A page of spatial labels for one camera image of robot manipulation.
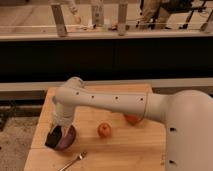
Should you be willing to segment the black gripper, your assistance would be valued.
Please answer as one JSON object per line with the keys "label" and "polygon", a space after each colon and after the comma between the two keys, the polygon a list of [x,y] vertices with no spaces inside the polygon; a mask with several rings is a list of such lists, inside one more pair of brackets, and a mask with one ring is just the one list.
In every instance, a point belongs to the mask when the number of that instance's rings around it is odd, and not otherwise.
{"label": "black gripper", "polygon": [[59,143],[62,137],[62,131],[60,126],[56,126],[51,133],[47,135],[45,145],[54,149]]}

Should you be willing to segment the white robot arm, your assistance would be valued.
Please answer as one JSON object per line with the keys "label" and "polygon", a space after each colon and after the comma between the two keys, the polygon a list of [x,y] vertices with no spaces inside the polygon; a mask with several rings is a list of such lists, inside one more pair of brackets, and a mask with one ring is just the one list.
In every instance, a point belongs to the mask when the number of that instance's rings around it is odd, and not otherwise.
{"label": "white robot arm", "polygon": [[75,138],[75,109],[88,106],[147,118],[165,125],[165,171],[213,171],[213,97],[198,90],[171,95],[88,90],[68,79],[52,98],[55,110],[45,145],[69,148]]}

